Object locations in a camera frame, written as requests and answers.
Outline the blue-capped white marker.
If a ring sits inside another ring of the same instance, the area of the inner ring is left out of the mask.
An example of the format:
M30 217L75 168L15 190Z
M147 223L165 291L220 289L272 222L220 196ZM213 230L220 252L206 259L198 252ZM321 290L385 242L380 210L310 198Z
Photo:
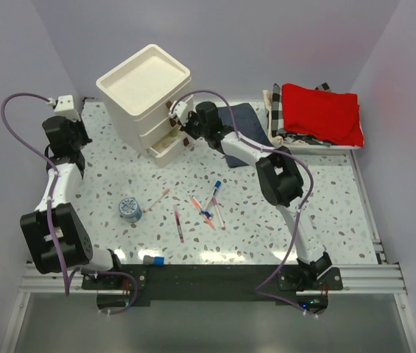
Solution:
M208 212L208 208L212 202L212 198L216 195L221 184L222 183L219 180L214 183L212 191L209 193L208 198L205 200L205 203L202 206L202 209L205 211L205 214Z

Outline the white cloth basket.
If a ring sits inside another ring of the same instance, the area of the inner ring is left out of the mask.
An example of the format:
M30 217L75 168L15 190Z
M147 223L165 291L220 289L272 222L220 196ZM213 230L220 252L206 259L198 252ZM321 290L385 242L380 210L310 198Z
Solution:
M339 155L345 154L348 151L360 149L359 146L343 146L333 145L329 142L318 140L316 138L298 139L289 135L287 138L280 136L278 130L280 129L280 122L282 122L282 115L278 113L278 120L273 118L273 107L281 109L281 104L274 105L273 91L262 90L264 100L264 113L259 116L264 132L274 147L285 146L294 154L324 154L324 155Z

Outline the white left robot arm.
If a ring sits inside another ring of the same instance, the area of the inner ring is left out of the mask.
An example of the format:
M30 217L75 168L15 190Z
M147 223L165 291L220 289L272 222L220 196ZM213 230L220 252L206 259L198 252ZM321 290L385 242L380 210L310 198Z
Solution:
M42 274L61 273L60 255L67 269L99 271L99 281L117 288L124 270L115 252L95 249L71 201L85 172L83 146L91 143L81 118L55 115L42 123L49 141L52 165L46 166L48 183L43 198L32 213L21 216L20 227L32 261Z

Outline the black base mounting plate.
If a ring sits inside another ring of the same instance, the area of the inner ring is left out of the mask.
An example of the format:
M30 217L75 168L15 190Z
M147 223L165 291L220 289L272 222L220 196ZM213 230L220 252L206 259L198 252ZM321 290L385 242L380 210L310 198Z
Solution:
M153 302L274 302L325 309L329 294L343 290L337 267L316 282L298 265L123 265L120 275L83 277L81 288L97 294L100 309Z

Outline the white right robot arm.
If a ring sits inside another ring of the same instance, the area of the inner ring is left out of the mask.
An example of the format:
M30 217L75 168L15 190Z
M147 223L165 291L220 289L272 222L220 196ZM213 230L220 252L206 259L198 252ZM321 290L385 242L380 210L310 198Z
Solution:
M304 206L311 191L303 192L300 161L285 147L274 149L256 143L223 124L212 102L198 104L195 111L179 107L172 111L181 130L190 137L203 138L210 148L256 169L263 197L281 213L292 234L300 281L310 289L324 283L332 262L306 215Z

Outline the blue grey glue stick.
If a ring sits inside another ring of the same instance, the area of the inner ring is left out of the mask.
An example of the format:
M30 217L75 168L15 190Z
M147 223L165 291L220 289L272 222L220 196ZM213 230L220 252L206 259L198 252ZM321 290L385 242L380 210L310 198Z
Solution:
M165 260L163 257L151 256L151 255L146 254L143 256L143 264L145 266L161 267L161 266L165 266Z

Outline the pink-capped white marker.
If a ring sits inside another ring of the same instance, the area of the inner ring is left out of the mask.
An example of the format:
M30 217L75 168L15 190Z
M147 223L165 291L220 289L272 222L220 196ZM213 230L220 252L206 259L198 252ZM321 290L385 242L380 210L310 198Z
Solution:
M220 208L219 208L219 204L218 204L218 201L216 200L216 197L215 196L212 198L212 203L213 203L213 206L214 206L216 215L218 217L218 220L219 220L219 224L221 226L221 229L222 230L226 230L225 221L224 221L224 219L222 217L222 214L221 214Z

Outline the cream drawer organizer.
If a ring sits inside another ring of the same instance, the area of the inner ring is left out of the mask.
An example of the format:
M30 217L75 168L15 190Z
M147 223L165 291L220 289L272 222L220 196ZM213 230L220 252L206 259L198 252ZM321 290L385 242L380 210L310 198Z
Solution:
M183 98L193 107L191 72L160 46L149 44L96 81L119 138L163 168L185 148L180 126L169 117L169 106Z

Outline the red pen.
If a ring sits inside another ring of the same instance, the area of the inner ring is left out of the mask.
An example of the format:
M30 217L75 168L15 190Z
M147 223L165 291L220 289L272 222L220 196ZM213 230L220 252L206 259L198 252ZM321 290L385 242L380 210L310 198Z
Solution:
M174 210L175 222L176 222L176 225L177 225L177 233L178 233L180 242L185 243L182 224L181 224L181 220L180 220L180 211L179 211L178 206L176 204L174 204L173 210Z

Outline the black white checkered cloth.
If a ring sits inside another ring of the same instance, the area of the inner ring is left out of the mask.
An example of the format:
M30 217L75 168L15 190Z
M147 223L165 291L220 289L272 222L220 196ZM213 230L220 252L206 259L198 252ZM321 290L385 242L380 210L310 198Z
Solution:
M269 110L269 129L271 135L275 138L279 135L279 131L284 128L283 108L281 99L281 86L275 83L271 92L271 108Z

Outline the red folded cloth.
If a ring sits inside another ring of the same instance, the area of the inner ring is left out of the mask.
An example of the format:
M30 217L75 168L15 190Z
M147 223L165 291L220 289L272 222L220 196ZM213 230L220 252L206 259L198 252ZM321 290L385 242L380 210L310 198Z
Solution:
M286 83L281 87L281 104L287 132L312 135L338 146L364 146L357 94Z

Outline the dark blue pencil pouch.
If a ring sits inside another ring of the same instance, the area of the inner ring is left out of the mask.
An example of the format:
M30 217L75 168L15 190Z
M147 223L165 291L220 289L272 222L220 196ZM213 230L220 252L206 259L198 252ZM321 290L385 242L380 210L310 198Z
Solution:
M241 103L234 106L231 106L237 129L240 133L243 134L246 138L254 140L256 143L263 144L268 147L272 147L266 133L264 132L258 116L255 113L255 110L249 103ZM231 115L227 107L218 107L219 117L222 120L224 125L233 127ZM246 163L241 160L225 156L226 162L229 168L238 168L247 166Z

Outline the aluminium frame rail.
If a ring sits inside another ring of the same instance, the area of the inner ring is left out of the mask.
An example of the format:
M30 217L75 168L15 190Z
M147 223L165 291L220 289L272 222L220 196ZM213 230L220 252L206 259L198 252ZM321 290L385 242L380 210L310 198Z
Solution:
M410 352L416 352L416 325L407 298L407 287L399 263L389 263L384 251L382 241L370 208L367 191L365 189L362 173L358 166L356 151L351 150L305 150L301 152L306 157L320 157L322 155L333 159L343 155L350 165L350 177L353 179L359 195L356 202L364 213L367 227L367 240L372 243L372 256L377 259L376 264L346 263L338 264L344 288L338 294L343 295L390 295L396 310L395 324L402 329L402 338L409 347ZM24 333L26 313L30 311L30 298L34 293L60 293L63 291L61 274L41 275L35 270L33 264L25 265L24 274L18 287L18 296L13 306L11 318L7 325L1 352L14 352L18 346L18 339Z

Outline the orange marker pen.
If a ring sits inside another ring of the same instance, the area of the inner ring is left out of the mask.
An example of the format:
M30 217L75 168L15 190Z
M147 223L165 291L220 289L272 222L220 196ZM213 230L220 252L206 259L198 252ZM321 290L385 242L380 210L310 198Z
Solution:
M191 202L197 209L198 213L203 217L205 222L209 225L212 230L215 230L216 227L214 226L213 222L210 220L210 218L205 214L205 211L201 208L200 203L197 201L197 199L194 196L191 196Z

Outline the blue patterned tape roll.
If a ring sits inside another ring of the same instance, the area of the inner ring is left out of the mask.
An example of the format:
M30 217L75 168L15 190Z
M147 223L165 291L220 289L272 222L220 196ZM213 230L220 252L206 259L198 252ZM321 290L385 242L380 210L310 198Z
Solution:
M118 206L120 216L130 223L138 222L142 218L142 209L133 197L122 199Z

